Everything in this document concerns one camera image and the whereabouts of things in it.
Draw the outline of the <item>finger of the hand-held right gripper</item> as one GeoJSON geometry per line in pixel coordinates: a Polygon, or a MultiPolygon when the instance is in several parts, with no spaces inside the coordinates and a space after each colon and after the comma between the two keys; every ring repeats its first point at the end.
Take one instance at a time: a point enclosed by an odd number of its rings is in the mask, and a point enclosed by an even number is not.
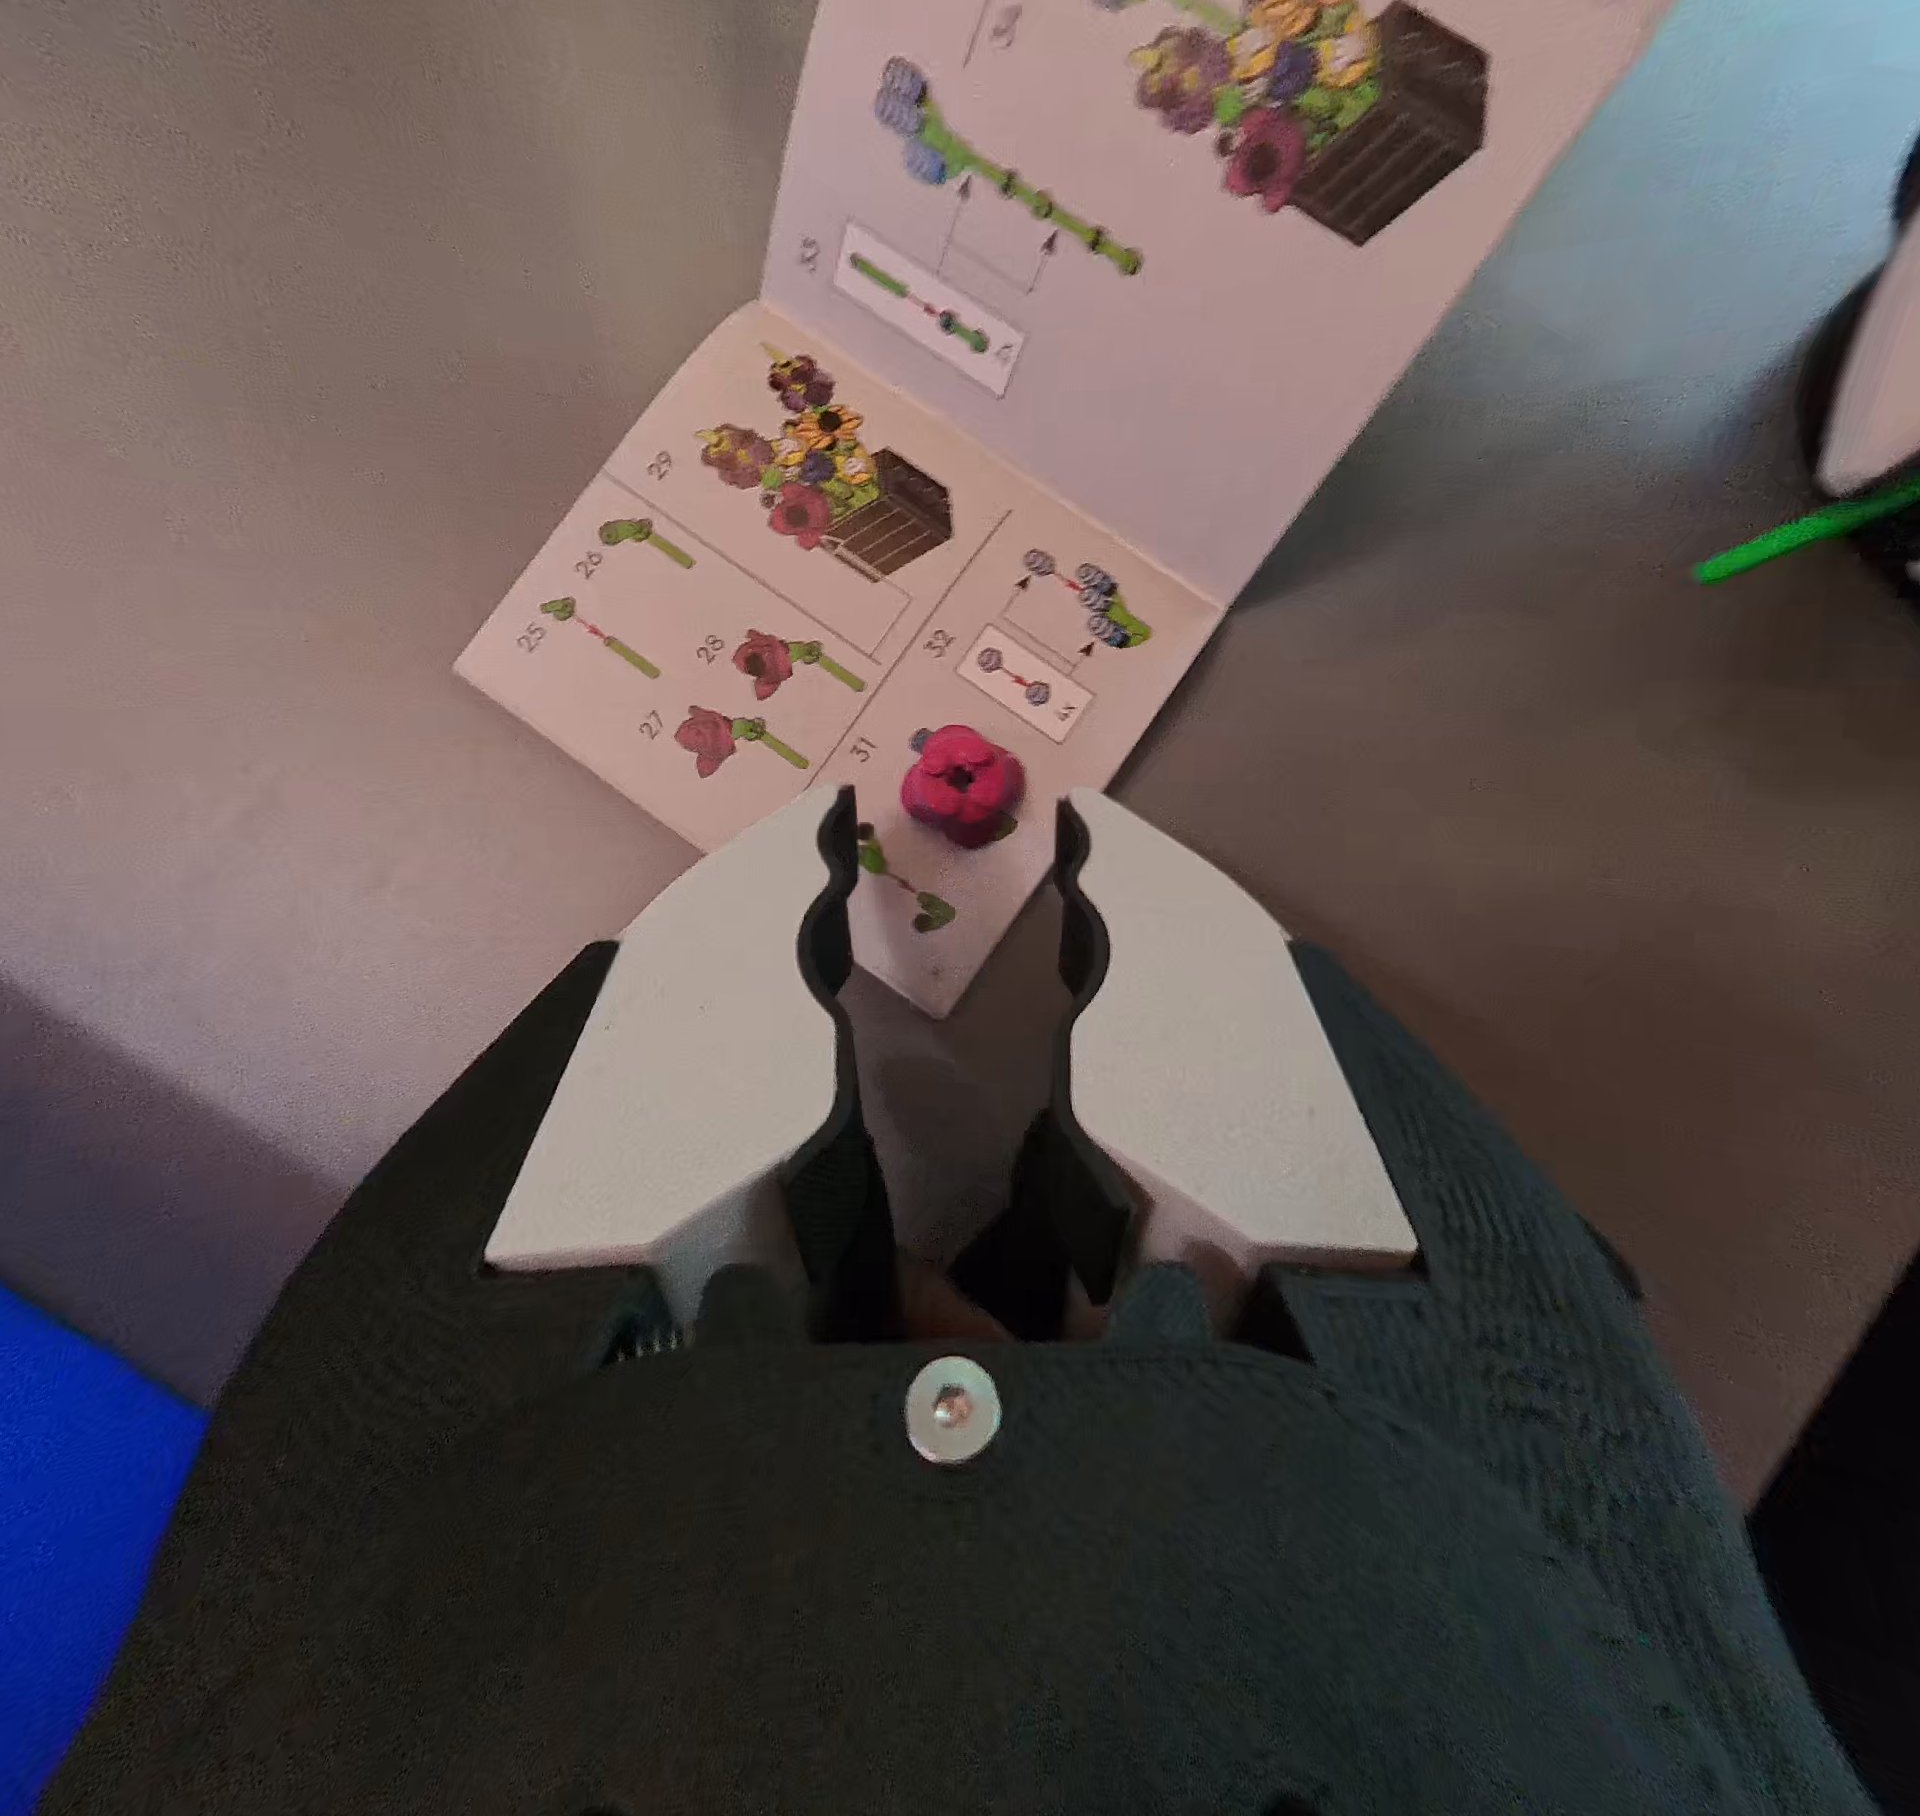
{"type": "Polygon", "coordinates": [[[1851,500],[1917,461],[1917,281],[1880,275],[1840,319],[1818,483],[1851,500]]]}

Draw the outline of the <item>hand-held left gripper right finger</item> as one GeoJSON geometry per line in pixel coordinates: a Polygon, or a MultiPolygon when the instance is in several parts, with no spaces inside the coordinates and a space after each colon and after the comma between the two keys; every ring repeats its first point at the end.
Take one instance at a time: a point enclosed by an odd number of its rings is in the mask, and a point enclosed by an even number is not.
{"type": "Polygon", "coordinates": [[[1263,1272],[1407,1282],[1421,1250],[1283,923],[1110,795],[1059,804],[1069,1008],[1017,1162],[1024,1333],[1186,1268],[1236,1318],[1263,1272]]]}

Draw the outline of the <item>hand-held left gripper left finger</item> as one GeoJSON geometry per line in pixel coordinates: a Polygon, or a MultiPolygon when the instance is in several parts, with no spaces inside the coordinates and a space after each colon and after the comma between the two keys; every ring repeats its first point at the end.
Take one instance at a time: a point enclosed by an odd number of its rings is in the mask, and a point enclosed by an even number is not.
{"type": "Polygon", "coordinates": [[[712,1276],[752,1267],[830,1320],[877,1192],[838,996],[856,818],[850,787],[806,790],[614,937],[483,1247],[491,1272],[638,1268],[691,1323],[712,1276]]]}

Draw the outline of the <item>green lego stem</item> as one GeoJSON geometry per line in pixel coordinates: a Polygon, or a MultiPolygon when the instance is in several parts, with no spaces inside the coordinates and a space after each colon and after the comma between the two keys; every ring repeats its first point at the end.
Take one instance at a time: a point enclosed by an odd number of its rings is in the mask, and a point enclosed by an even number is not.
{"type": "Polygon", "coordinates": [[[1826,502],[1790,524],[1780,524],[1760,535],[1701,561],[1693,568],[1693,581],[1714,586],[1748,576],[1808,549],[1851,541],[1863,530],[1891,524],[1915,510],[1915,507],[1917,477],[1906,477],[1867,497],[1826,502]]]}

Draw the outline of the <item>magenta lego flower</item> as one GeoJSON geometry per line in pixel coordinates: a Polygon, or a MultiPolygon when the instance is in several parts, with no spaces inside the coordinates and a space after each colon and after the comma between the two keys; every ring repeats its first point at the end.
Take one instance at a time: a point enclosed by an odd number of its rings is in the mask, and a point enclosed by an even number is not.
{"type": "Polygon", "coordinates": [[[906,818],[957,850],[1004,842],[1019,828],[1024,797],[1020,760],[974,727],[920,728],[900,781],[906,818]]]}

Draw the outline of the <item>large blue plastic bin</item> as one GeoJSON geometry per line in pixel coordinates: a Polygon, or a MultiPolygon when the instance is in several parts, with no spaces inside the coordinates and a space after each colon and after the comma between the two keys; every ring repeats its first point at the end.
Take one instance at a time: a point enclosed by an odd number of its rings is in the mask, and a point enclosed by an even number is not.
{"type": "Polygon", "coordinates": [[[128,1637],[208,1412],[3,1291],[3,1811],[32,1813],[128,1637]]]}

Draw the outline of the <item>lego instruction booklet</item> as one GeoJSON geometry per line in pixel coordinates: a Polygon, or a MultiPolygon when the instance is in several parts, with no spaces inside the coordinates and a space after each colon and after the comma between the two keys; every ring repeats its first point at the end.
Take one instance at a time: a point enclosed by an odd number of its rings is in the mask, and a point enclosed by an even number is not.
{"type": "Polygon", "coordinates": [[[1228,604],[1677,0],[819,0],[752,304],[454,672],[713,852],[852,787],[952,1013],[1228,604]],[[1019,828],[900,808],[920,728],[1019,828]]]}

